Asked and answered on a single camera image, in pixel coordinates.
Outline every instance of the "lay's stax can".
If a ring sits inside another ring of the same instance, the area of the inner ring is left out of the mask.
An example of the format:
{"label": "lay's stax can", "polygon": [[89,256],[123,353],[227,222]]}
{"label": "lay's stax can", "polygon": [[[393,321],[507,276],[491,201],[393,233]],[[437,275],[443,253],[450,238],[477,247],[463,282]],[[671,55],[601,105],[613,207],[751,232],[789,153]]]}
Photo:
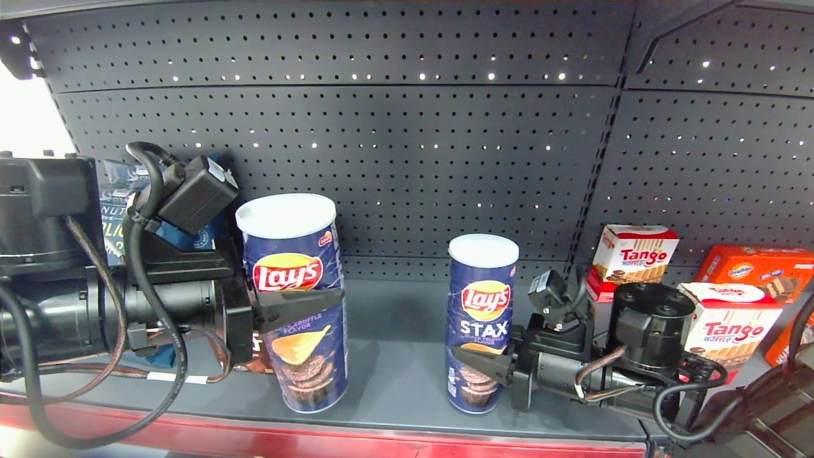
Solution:
{"label": "lay's stax can", "polygon": [[[343,288],[336,205],[317,194],[250,200],[235,214],[243,261],[258,292]],[[295,412],[321,412],[348,386],[344,300],[263,336],[282,398]]]}
{"label": "lay's stax can", "polygon": [[452,273],[447,306],[447,391],[453,406],[486,413],[497,405],[500,386],[460,363],[451,348],[502,354],[509,344],[517,244],[489,234],[459,236],[449,242]]}

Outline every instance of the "metal shelving unit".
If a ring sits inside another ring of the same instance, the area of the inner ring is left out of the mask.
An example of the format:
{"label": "metal shelving unit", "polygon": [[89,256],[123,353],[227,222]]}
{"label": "metal shelving unit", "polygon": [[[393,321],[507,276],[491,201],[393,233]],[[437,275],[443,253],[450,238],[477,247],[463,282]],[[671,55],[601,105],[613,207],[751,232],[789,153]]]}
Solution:
{"label": "metal shelving unit", "polygon": [[[228,152],[241,199],[337,201],[346,398],[298,416],[235,374],[185,388],[178,415],[641,455],[648,428],[553,395],[528,414],[445,405],[448,241],[517,241],[519,288],[589,262],[609,222],[676,229],[670,284],[714,242],[814,245],[814,15],[799,2],[28,1],[0,2],[0,27],[20,43],[4,60],[21,77],[38,62],[80,154],[124,159],[134,139]],[[163,388],[106,381],[83,401],[140,409]]]}

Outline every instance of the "white box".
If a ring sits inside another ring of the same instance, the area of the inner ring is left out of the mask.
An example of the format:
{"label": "white box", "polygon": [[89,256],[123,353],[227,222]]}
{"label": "white box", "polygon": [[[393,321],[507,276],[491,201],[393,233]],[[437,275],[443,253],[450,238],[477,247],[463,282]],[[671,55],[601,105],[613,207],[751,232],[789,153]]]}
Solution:
{"label": "white box", "polygon": [[620,284],[660,283],[678,240],[664,226],[605,226],[588,272],[591,299],[612,302]]}
{"label": "white box", "polygon": [[721,363],[727,383],[755,353],[783,311],[783,305],[750,284],[682,283],[678,290],[695,302],[685,349]]}

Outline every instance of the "pegboard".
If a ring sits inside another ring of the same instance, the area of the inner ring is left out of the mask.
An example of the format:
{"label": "pegboard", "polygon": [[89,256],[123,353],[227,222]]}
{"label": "pegboard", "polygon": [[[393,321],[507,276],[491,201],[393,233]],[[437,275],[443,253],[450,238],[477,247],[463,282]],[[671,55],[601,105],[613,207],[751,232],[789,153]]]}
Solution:
{"label": "pegboard", "polygon": [[814,15],[731,7],[662,39],[627,87],[814,97]]}
{"label": "pegboard", "polygon": [[[449,257],[390,258],[377,256],[343,256],[342,272],[357,280],[412,280],[449,282]],[[534,277],[554,269],[564,272],[565,262],[520,261],[514,284],[527,287]]]}
{"label": "pegboard", "polygon": [[349,255],[446,257],[465,232],[565,261],[613,88],[287,86],[141,89],[55,99],[79,152],[124,139],[231,152],[243,199],[336,201]]}
{"label": "pegboard", "polygon": [[28,21],[54,92],[615,84],[635,2],[200,2]]}
{"label": "pegboard", "polygon": [[714,243],[812,246],[812,113],[806,99],[625,91],[578,259],[610,222],[675,229],[674,266]]}

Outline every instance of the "white plastic lid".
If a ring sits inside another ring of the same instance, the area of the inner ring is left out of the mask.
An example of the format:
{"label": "white plastic lid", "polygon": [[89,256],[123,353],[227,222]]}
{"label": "white plastic lid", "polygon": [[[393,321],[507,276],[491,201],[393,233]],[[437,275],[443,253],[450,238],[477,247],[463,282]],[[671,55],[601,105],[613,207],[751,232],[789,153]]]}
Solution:
{"label": "white plastic lid", "polygon": [[240,205],[234,218],[243,234],[294,239],[328,227],[336,219],[336,204],[319,194],[277,194]]}
{"label": "white plastic lid", "polygon": [[467,266],[495,269],[517,262],[520,248],[505,237],[492,234],[466,234],[449,242],[449,256]]}

